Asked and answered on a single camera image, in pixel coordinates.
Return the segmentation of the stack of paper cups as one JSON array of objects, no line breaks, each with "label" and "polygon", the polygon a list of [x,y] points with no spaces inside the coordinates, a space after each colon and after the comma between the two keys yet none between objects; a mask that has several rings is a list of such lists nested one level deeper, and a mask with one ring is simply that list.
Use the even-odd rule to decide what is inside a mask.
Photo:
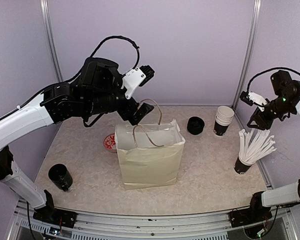
[{"label": "stack of paper cups", "polygon": [[231,124],[234,115],[235,112],[232,108],[224,105],[219,106],[215,115],[213,132],[217,136],[223,136],[226,133],[229,125]]}]

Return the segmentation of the beige paper bag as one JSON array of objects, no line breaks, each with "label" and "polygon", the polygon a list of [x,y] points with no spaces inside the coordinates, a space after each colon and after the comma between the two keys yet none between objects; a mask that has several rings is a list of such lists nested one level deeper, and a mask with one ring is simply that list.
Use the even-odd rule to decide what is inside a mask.
[{"label": "beige paper bag", "polygon": [[126,190],[176,183],[185,138],[175,119],[156,124],[117,124],[114,140],[122,182]]}]

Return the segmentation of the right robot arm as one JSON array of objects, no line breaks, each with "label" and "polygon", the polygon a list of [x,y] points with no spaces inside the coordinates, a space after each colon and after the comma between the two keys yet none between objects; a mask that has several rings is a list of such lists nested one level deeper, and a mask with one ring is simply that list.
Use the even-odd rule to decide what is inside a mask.
[{"label": "right robot arm", "polygon": [[[267,100],[258,94],[250,94],[252,82],[267,74],[270,83],[260,88],[273,89],[275,98]],[[300,204],[300,72],[283,66],[268,67],[251,77],[247,83],[245,100],[257,109],[250,117],[249,128],[270,130],[274,135],[271,147],[275,150],[262,158],[275,188],[261,194],[246,210],[246,218],[256,222],[265,207]]]}]

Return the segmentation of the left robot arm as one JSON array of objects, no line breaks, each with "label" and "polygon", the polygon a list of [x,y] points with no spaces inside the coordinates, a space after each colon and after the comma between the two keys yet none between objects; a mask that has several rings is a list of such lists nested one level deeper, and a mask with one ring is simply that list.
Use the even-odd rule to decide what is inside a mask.
[{"label": "left robot arm", "polygon": [[133,94],[154,74],[149,65],[138,63],[120,73],[116,62],[91,54],[72,78],[44,87],[0,117],[0,182],[25,199],[47,221],[56,222],[60,211],[54,206],[52,195],[20,170],[9,144],[69,118],[81,118],[89,128],[103,115],[116,112],[122,120],[135,126],[153,106],[135,101]]}]

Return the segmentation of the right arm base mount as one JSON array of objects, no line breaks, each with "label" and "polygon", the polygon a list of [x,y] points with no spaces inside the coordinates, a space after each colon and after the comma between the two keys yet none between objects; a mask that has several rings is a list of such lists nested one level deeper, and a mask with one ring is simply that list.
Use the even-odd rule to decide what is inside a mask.
[{"label": "right arm base mount", "polygon": [[262,205],[262,193],[263,191],[260,191],[252,195],[248,208],[240,210],[235,208],[228,214],[232,228],[258,223],[273,217],[271,207]]}]

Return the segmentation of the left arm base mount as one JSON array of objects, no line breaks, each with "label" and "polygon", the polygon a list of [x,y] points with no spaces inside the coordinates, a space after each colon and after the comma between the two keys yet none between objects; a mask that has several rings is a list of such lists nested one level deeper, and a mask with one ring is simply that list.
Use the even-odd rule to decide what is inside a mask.
[{"label": "left arm base mount", "polygon": [[44,190],[44,194],[45,205],[34,210],[33,218],[44,223],[73,229],[78,214],[74,211],[55,208],[52,195],[47,190]]}]

